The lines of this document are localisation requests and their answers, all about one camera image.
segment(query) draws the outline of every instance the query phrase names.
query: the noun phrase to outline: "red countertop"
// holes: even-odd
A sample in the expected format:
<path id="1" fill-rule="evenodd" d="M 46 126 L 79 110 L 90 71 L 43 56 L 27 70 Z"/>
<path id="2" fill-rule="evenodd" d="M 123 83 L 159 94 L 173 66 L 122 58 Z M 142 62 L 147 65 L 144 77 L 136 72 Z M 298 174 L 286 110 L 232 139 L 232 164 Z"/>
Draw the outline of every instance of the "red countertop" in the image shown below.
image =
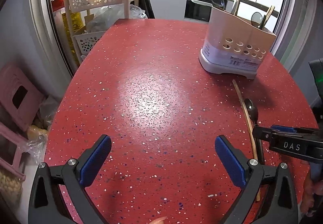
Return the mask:
<path id="1" fill-rule="evenodd" d="M 86 190 L 110 224 L 145 224 L 163 216 L 166 223 L 211 224 L 222 218 L 239 188 L 217 157 L 214 139 L 223 134 L 252 157 L 232 79 L 258 106 L 261 126 L 317 127 L 303 94 L 271 54 L 253 81 L 207 73 L 198 60 L 206 30 L 207 25 L 183 21 L 119 20 L 68 87 L 45 162 L 64 164 L 101 134 L 109 135 L 112 151 Z M 267 143 L 264 157 L 267 165 L 287 162 L 299 202 L 307 166 L 268 151 Z M 67 192 L 63 195 L 79 221 Z"/>

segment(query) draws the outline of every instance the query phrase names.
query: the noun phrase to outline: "metal spoon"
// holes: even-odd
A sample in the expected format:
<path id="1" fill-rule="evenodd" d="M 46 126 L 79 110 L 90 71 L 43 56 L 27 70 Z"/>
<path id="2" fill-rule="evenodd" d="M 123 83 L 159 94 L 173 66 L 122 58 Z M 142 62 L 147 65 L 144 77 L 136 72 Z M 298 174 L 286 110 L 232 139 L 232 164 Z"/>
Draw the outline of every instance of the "metal spoon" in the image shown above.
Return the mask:
<path id="1" fill-rule="evenodd" d="M 224 0 L 211 0 L 214 7 L 224 10 Z"/>
<path id="2" fill-rule="evenodd" d="M 244 100 L 245 106 L 247 108 L 249 117 L 251 121 L 254 123 L 254 126 L 258 126 L 258 108 L 252 103 L 249 98 Z M 264 165 L 264 150 L 262 147 L 261 139 L 255 139 L 258 161 L 260 164 Z"/>

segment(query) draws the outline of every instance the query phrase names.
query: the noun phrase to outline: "oven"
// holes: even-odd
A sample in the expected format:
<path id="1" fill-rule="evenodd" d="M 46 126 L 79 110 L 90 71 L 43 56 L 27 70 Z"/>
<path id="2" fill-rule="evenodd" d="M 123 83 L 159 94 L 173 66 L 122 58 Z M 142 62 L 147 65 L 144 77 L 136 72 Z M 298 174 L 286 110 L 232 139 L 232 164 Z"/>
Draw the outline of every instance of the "oven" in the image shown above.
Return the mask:
<path id="1" fill-rule="evenodd" d="M 199 0 L 212 4 L 212 0 Z M 227 0 L 224 0 L 224 7 L 227 6 Z M 191 0 L 186 0 L 185 18 L 209 22 L 211 15 L 211 7 L 193 3 Z"/>

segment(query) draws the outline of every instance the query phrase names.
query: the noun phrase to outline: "pink stool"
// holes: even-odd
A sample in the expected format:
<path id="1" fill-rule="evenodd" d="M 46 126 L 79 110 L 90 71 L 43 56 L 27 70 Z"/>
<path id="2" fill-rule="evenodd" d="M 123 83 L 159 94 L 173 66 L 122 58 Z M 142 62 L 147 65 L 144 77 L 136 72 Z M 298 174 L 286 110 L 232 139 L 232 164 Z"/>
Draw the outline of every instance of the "pink stool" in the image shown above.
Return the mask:
<path id="1" fill-rule="evenodd" d="M 9 63 L 1 69 L 0 103 L 24 132 L 33 122 L 43 100 L 43 94 L 18 67 Z"/>
<path id="2" fill-rule="evenodd" d="M 5 169 L 7 169 L 12 174 L 14 174 L 16 177 L 20 178 L 22 181 L 25 181 L 26 176 L 21 172 L 19 172 L 19 163 L 22 155 L 22 150 L 19 147 L 23 146 L 27 142 L 27 140 L 21 135 L 18 135 L 12 132 L 1 122 L 0 122 L 0 135 L 4 136 L 10 142 L 17 145 L 12 164 L 9 164 L 7 161 L 5 161 L 3 158 L 0 157 L 0 165 Z"/>

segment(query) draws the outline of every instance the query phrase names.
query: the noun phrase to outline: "utensil holder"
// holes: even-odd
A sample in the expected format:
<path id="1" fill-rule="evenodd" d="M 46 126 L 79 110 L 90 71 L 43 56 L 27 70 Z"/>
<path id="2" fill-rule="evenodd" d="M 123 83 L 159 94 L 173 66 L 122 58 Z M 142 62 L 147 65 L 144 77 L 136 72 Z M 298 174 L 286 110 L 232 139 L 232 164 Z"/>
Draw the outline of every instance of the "utensil holder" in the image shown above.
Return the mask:
<path id="1" fill-rule="evenodd" d="M 212 7 L 200 62 L 215 74 L 233 73 L 254 79 L 276 35 L 251 21 Z"/>

